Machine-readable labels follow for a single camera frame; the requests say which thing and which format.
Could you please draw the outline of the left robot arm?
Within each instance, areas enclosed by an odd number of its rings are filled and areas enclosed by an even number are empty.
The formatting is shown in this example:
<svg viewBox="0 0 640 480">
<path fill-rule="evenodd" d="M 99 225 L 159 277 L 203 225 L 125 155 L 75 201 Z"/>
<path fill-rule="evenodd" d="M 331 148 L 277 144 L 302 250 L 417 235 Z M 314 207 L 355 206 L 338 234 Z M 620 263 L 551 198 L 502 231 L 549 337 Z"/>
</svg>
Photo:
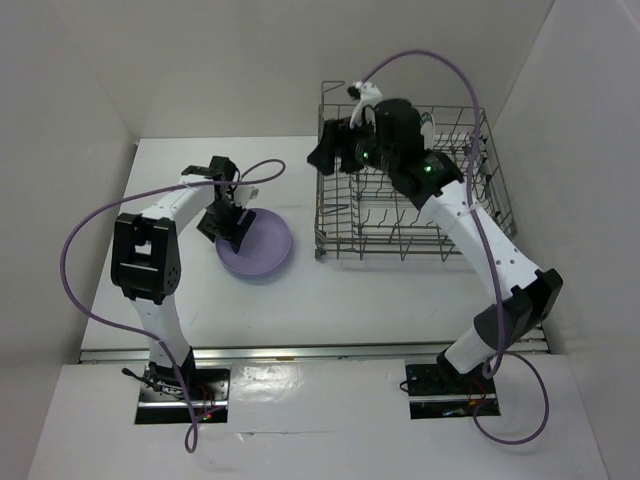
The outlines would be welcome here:
<svg viewBox="0 0 640 480">
<path fill-rule="evenodd" d="M 116 219 L 111 280 L 132 302 L 142 328 L 158 338 L 150 341 L 146 381 L 161 384 L 176 399 L 193 394 L 198 377 L 174 297 L 181 280 L 178 237 L 199 217 L 200 233 L 237 253 L 256 218 L 247 203 L 257 194 L 251 186 L 189 186 L 164 194 L 138 214 L 122 213 Z"/>
</svg>

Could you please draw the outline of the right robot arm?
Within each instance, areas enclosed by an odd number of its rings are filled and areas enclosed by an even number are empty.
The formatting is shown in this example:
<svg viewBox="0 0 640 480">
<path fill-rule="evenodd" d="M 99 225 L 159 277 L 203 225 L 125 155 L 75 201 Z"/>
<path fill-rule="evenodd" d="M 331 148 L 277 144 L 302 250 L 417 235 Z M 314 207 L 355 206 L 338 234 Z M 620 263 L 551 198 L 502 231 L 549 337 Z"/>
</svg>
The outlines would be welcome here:
<svg viewBox="0 0 640 480">
<path fill-rule="evenodd" d="M 366 167 L 381 171 L 398 194 L 447 234 L 486 287 L 491 305 L 439 355 L 436 379 L 444 390 L 460 391 L 474 369 L 498 360 L 548 318 L 562 277 L 527 258 L 474 197 L 455 162 L 426 147 L 421 115 L 409 101 L 383 100 L 349 118 L 325 121 L 307 161 L 325 176 Z"/>
</svg>

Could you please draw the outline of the purple plate back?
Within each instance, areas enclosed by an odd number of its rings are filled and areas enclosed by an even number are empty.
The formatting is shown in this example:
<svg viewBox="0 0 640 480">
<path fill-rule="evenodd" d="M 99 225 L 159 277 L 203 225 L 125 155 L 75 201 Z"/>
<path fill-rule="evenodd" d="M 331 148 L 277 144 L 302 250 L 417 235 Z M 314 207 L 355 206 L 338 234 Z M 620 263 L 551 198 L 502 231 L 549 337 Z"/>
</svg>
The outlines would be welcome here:
<svg viewBox="0 0 640 480">
<path fill-rule="evenodd" d="M 264 208 L 256 214 L 239 249 L 235 253 L 226 240 L 217 240 L 215 249 L 223 267 L 241 278 L 261 278 L 279 271 L 293 249 L 293 235 L 285 220 Z"/>
</svg>

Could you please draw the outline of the white plate green rim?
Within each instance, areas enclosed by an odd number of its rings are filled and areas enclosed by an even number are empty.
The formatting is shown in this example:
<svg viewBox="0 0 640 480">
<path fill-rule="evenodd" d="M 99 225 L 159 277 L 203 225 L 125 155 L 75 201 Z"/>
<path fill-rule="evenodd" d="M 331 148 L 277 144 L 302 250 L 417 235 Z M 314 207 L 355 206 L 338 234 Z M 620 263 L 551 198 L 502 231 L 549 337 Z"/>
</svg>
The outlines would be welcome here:
<svg viewBox="0 0 640 480">
<path fill-rule="evenodd" d="M 428 150 L 432 150 L 435 146 L 435 119 L 432 113 L 423 112 L 420 115 L 420 125 L 421 125 L 421 133 L 424 138 L 425 148 Z"/>
</svg>

